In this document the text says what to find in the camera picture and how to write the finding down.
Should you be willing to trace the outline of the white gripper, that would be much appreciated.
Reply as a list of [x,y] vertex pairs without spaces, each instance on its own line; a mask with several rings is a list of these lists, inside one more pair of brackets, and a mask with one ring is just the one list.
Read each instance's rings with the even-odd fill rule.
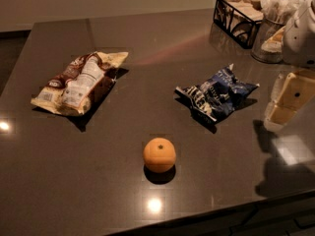
[[[315,67],[315,0],[304,0],[287,21],[283,33],[283,60],[291,65]],[[264,127],[282,129],[315,96],[315,72],[300,69],[279,73],[265,110]]]

